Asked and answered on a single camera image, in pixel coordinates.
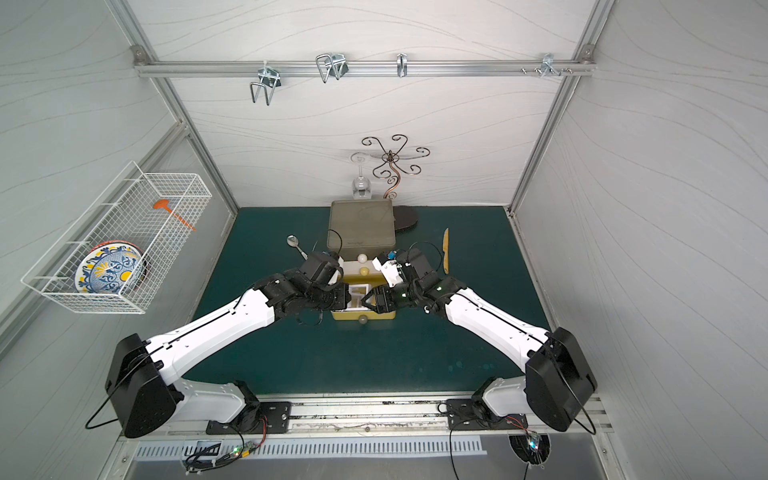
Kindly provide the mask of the three-tier drawer organizer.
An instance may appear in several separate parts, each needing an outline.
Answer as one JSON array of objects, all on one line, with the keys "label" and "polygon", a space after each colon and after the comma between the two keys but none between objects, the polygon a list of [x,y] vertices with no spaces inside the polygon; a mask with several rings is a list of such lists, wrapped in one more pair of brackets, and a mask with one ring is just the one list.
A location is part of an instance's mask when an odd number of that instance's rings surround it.
[{"label": "three-tier drawer organizer", "polygon": [[[343,281],[370,284],[371,289],[385,283],[372,260],[395,248],[392,202],[389,200],[336,200],[331,204],[327,247],[342,259]],[[369,309],[334,311],[336,321],[393,320],[394,312],[378,314]]]}]

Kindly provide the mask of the white brooch box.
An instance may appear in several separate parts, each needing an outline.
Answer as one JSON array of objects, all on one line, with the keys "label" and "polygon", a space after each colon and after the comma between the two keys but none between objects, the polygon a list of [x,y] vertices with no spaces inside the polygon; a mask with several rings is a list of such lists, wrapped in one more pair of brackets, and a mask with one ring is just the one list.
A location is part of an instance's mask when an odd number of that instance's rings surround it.
[{"label": "white brooch box", "polygon": [[347,303],[347,308],[349,310],[367,310],[363,299],[370,292],[370,290],[370,284],[350,284],[348,286],[350,299]]}]

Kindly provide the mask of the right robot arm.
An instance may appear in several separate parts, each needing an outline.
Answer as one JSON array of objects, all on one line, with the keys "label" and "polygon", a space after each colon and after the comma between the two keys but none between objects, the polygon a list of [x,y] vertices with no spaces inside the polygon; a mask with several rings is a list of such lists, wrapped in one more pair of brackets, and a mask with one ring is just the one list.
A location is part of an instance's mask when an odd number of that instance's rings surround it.
[{"label": "right robot arm", "polygon": [[597,381],[570,331],[549,331],[506,313],[465,283],[440,276],[417,248],[380,254],[372,268],[385,283],[363,297],[366,308],[389,313],[419,307],[477,335],[521,370],[519,377],[492,378],[476,390],[473,408],[483,420],[531,413],[565,432],[586,411]]}]

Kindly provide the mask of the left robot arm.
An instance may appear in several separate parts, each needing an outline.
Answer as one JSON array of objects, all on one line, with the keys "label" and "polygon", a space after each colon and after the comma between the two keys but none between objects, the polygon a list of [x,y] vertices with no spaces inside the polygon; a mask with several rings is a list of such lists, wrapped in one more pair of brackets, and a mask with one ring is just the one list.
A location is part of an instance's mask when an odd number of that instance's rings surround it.
[{"label": "left robot arm", "polygon": [[311,253],[298,268],[257,281],[226,305],[175,330],[143,340],[131,334],[114,350],[105,391],[122,434],[139,438],[169,422],[229,423],[255,406],[244,387],[187,381],[185,374],[233,342],[303,311],[332,311],[349,301],[343,261]]}]

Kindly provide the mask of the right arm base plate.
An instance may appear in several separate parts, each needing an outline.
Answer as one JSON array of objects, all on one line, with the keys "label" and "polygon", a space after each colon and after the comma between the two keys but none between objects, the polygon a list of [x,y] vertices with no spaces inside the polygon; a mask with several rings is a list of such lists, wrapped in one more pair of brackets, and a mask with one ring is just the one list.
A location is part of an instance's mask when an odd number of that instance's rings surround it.
[{"label": "right arm base plate", "polygon": [[470,399],[447,399],[438,404],[437,411],[446,418],[450,431],[523,431],[529,428],[524,414],[499,417]]}]

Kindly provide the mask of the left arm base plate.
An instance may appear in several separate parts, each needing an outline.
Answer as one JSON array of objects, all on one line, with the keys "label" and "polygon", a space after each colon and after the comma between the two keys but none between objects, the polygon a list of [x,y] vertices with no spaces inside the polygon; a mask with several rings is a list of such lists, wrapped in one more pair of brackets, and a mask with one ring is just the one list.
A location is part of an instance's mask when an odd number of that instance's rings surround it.
[{"label": "left arm base plate", "polygon": [[293,404],[288,401],[261,402],[247,405],[229,423],[209,421],[205,433],[208,435],[240,434],[285,434],[289,430]]}]

